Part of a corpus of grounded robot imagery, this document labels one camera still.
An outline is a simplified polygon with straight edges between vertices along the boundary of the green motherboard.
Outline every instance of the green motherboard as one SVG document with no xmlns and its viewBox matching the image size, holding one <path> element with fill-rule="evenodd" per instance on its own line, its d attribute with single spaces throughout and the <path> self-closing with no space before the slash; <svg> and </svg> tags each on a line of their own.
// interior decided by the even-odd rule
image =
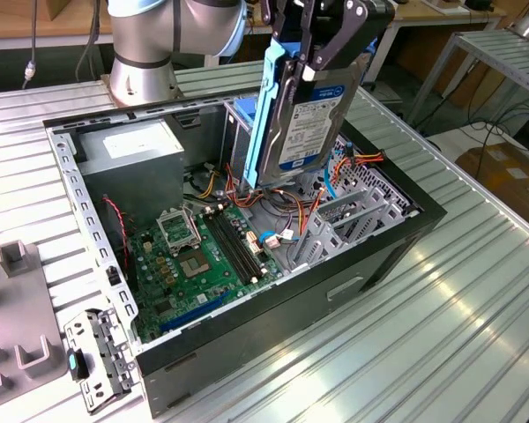
<svg viewBox="0 0 529 423">
<path fill-rule="evenodd" d="M 252 283 L 254 279 L 248 283 L 240 278 L 235 266 L 226 258 L 227 251 L 224 253 L 224 248 L 228 250 L 229 245 L 223 244 L 223 237 L 216 241 L 216 233 L 207 225 L 211 222 L 202 214 L 186 222 L 173 219 L 173 225 L 164 223 L 165 233 L 159 225 L 153 225 L 133 234 L 130 245 L 137 284 L 131 290 L 138 304 L 139 314 L 135 323 L 143 342 L 156 339 L 165 331 L 180 327 L 282 276 L 271 254 L 263 251 L 254 256 L 250 253 L 250 245 L 245 239 L 250 229 L 239 209 L 231 206 L 222 213 L 231 225 L 228 229 L 237 234 L 258 268 L 264 269 L 261 277 L 256 283 Z M 199 244 L 171 252 L 168 242 L 172 244 L 181 237 L 187 238 L 190 235 L 187 226 L 192 221 L 199 233 Z"/>
</svg>

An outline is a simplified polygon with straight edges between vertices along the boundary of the slotted metal surface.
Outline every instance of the slotted metal surface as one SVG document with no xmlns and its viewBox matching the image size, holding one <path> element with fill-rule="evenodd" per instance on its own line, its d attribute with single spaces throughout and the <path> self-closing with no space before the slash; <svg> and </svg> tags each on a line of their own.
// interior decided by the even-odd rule
<svg viewBox="0 0 529 423">
<path fill-rule="evenodd" d="M 458 45 L 529 90 L 529 41 L 507 30 L 461 33 Z"/>
<path fill-rule="evenodd" d="M 257 88 L 260 71 L 250 63 L 178 78 L 187 95 L 216 93 Z M 103 299 L 36 116 L 111 107 L 102 84 L 0 94 L 0 242 L 38 242 L 60 328 Z M 447 216 L 379 286 L 158 421 L 529 416 L 529 228 L 365 92 L 348 117 Z M 66 375 L 1 406 L 0 421 L 88 421 L 82 401 Z M 149 420 L 140 389 L 99 419 Z"/>
</svg>

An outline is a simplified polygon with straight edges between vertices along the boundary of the expansion slot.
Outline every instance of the expansion slot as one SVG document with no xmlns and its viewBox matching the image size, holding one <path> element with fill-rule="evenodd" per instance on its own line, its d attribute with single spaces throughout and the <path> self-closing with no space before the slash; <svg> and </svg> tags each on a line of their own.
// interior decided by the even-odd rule
<svg viewBox="0 0 529 423">
<path fill-rule="evenodd" d="M 221 211 L 205 216 L 204 221 L 243 284 L 257 282 L 262 276 L 260 268 Z"/>
<path fill-rule="evenodd" d="M 205 315 L 206 313 L 209 313 L 210 311 L 215 310 L 221 304 L 223 304 L 223 300 L 230 294 L 231 292 L 227 291 L 226 293 L 223 293 L 215 300 L 212 300 L 210 302 L 207 302 L 206 304 L 201 305 L 198 308 L 194 308 L 193 310 L 189 311 L 188 313 L 185 313 L 183 315 L 179 315 L 178 317 L 163 323 L 161 326 L 159 326 L 161 332 L 165 332 L 167 330 L 172 330 L 181 327 L 182 325 L 198 319 L 201 315 Z"/>
</svg>

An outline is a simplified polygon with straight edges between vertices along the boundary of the motherboard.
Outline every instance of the motherboard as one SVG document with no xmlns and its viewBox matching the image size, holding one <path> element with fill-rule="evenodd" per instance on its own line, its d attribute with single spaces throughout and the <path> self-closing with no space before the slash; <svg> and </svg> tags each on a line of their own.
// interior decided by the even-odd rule
<svg viewBox="0 0 529 423">
<path fill-rule="evenodd" d="M 130 237 L 143 342 L 281 278 L 272 255 L 255 242 L 236 206 L 197 215 L 163 213 L 152 227 Z"/>
</svg>

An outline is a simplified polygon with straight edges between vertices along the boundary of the gray plastic holder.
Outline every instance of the gray plastic holder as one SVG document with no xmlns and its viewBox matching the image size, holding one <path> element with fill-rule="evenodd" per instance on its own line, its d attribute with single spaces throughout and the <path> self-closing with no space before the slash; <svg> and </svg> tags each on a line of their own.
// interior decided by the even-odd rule
<svg viewBox="0 0 529 423">
<path fill-rule="evenodd" d="M 0 404 L 67 370 L 37 247 L 0 245 Z"/>
</svg>

